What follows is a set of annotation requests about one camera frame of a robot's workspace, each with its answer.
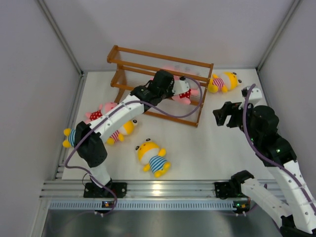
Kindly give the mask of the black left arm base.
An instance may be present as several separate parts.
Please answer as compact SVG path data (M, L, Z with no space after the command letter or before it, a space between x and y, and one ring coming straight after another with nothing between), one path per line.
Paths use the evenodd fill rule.
M113 182L112 180L106 185L107 189L97 185L92 179L85 184L83 197L84 198L113 198L116 195L117 198L125 197L127 193L126 182Z

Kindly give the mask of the yellow toy pink stripes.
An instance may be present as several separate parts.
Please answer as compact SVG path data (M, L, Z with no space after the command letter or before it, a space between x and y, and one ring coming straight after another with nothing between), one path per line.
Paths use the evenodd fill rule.
M241 84L242 80L238 77L236 72L222 72L218 75L212 75L207 90L211 93L227 93Z
M107 144L113 145L118 141L124 141L125 136L130 135L135 127L137 126L138 121L136 119L129 120L123 126L121 126L118 130L116 130L108 139Z

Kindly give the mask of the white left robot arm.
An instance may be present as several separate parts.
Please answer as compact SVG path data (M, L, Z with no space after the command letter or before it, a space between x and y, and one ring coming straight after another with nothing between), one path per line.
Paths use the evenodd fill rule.
M135 116L146 112L150 106L158 105L162 100L173 96L174 77L171 73L159 70L153 80L135 87L114 109L100 118L76 126L75 151L85 160L95 183L94 190L100 197L107 197L112 190L111 177L104 162L107 150L104 143L108 138Z

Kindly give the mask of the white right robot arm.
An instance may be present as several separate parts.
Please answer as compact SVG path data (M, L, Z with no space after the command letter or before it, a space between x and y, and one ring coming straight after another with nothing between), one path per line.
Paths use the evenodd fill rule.
M279 119L268 106L226 102L213 111L218 126L238 127L246 136L256 156L273 175L285 202L275 197L244 170L230 179L231 192L253 199L275 222L284 237L314 237L316 235L316 200L312 197L297 156L290 143L277 132Z

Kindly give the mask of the pink toy red dots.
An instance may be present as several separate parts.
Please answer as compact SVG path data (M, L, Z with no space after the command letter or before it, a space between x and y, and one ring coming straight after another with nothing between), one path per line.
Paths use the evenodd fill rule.
M118 104L115 102L107 102L105 104L100 104L98 110L94 112L87 112L85 113L86 120L85 123L88 124L93 120L96 120L106 114L108 111L116 107Z
M197 95L199 95L199 91L197 89L189 89L189 91L185 93L173 96L172 99L176 102L189 105L191 104L190 97L197 96Z
M197 75L199 76L198 72L194 71L188 66L182 66L182 65L166 65L162 67L163 70L171 70L175 72L179 72L181 76L173 75L175 80L179 80L180 77L182 77L184 74L190 74L190 75Z

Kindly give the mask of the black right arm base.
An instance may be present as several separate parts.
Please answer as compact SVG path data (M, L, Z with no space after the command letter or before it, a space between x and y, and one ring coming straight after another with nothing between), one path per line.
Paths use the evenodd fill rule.
M247 179L253 178L254 176L250 172L243 170L231 176L228 181L215 182L215 195L220 199L245 198L246 196L241 192L241 184Z

